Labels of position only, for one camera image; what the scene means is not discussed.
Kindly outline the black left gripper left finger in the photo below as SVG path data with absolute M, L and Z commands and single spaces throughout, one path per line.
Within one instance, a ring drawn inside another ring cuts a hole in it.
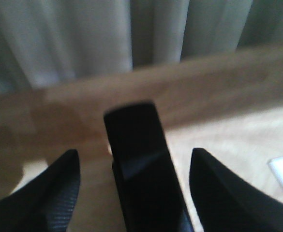
M 67 231 L 79 189 L 79 155 L 70 149 L 25 186 L 0 200 L 0 232 Z

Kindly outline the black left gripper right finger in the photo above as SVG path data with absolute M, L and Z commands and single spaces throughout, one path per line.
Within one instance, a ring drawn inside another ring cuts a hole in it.
M 192 151 L 189 186 L 206 232 L 283 232 L 283 203 L 244 181 L 203 148 Z

